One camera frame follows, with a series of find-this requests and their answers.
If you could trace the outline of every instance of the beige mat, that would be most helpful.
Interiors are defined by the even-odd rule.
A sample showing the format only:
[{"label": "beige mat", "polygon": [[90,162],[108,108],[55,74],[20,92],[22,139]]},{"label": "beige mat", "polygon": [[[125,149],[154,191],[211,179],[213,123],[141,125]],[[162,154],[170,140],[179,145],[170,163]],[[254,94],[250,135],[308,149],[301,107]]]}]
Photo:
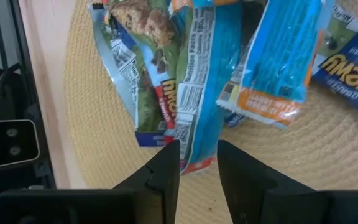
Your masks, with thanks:
[{"label": "beige mat", "polygon": [[[133,127],[94,45],[87,0],[77,1],[65,67],[68,124],[90,187],[110,188],[157,149],[140,149]],[[358,1],[342,0],[354,8]],[[302,116],[287,131],[247,121],[223,138],[316,189],[358,189],[357,111],[312,85]],[[181,179],[177,223],[230,223],[217,164]]]}]

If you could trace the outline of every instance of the blue snack bag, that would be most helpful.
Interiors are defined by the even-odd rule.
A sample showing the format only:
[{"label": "blue snack bag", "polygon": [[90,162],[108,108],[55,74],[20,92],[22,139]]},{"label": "blue snack bag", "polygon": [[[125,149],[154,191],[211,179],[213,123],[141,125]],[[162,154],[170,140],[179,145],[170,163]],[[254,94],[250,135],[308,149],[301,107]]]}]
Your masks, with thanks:
[{"label": "blue snack bag", "polygon": [[358,19],[338,6],[316,55],[312,79],[358,109]]},{"label": "blue snack bag", "polygon": [[[259,17],[250,15],[260,9]],[[252,37],[263,7],[259,3],[235,3],[201,9],[184,8],[176,13],[185,21],[177,63],[177,117],[175,139],[180,141],[181,172],[207,168],[216,155],[227,111],[216,100],[241,59],[242,43]],[[226,117],[230,125],[241,122]]]},{"label": "blue snack bag", "polygon": [[[244,69],[244,64],[246,62],[246,52],[249,50],[249,45],[244,49],[241,49],[241,60],[237,67],[234,69],[230,82],[240,83],[241,82],[241,75]],[[226,111],[226,115],[224,117],[224,124],[229,128],[234,128],[237,125],[241,124],[246,120],[246,117],[241,114],[233,113],[231,111]]]},{"label": "blue snack bag", "polygon": [[333,6],[334,0],[269,0],[241,82],[228,82],[217,104],[279,128],[293,122]]}]

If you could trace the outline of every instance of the brand logo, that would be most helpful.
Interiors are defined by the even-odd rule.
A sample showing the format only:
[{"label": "brand logo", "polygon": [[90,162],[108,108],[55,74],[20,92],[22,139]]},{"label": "brand logo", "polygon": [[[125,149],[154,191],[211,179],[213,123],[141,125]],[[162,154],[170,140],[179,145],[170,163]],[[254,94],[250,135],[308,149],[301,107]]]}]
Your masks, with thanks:
[{"label": "brand logo", "polygon": [[358,90],[358,66],[349,62],[345,55],[333,55],[327,58],[319,68],[324,69],[330,75],[337,75],[340,81]]},{"label": "brand logo", "polygon": [[167,105],[170,114],[174,118],[177,112],[177,90],[176,90],[176,80],[170,79],[165,80],[161,83],[162,85],[162,94],[167,99]]}]

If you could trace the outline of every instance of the wooden surface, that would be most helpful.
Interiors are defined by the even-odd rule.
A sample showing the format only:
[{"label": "wooden surface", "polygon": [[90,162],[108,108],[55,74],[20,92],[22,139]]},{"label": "wooden surface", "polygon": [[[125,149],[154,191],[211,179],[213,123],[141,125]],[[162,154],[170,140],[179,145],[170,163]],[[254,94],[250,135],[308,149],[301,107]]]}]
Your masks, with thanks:
[{"label": "wooden surface", "polygon": [[75,0],[19,0],[57,187],[85,188],[66,125],[63,68]]}]

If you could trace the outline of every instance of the crinkled plastic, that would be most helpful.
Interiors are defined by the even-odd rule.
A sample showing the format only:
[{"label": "crinkled plastic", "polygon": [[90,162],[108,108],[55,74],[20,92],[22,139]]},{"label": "crinkled plastic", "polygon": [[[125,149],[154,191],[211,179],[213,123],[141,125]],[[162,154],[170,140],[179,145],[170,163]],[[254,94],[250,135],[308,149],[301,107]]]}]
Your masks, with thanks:
[{"label": "crinkled plastic", "polygon": [[139,146],[163,146],[165,121],[142,54],[123,27],[101,4],[90,4],[96,46],[126,110]]},{"label": "crinkled plastic", "polygon": [[213,6],[222,6],[225,4],[233,4],[239,2],[239,0],[173,0],[169,5],[170,14],[174,14],[184,7],[213,7]]},{"label": "crinkled plastic", "polygon": [[247,117],[245,117],[244,115],[228,111],[227,115],[224,117],[224,123],[227,127],[234,128],[237,125],[243,123],[246,119]]},{"label": "crinkled plastic", "polygon": [[241,83],[229,82],[217,104],[284,128],[306,100],[313,55],[333,0],[269,0],[249,50]]},{"label": "crinkled plastic", "polygon": [[165,0],[108,1],[104,4],[142,54],[167,124],[165,143],[173,140],[176,116],[176,67],[180,35]]},{"label": "crinkled plastic", "polygon": [[358,109],[358,19],[335,7],[324,36],[312,79],[342,95]]},{"label": "crinkled plastic", "polygon": [[184,42],[177,65],[175,139],[180,141],[182,174],[212,163],[226,111],[216,100],[239,62],[248,21],[243,3],[184,8]]}]

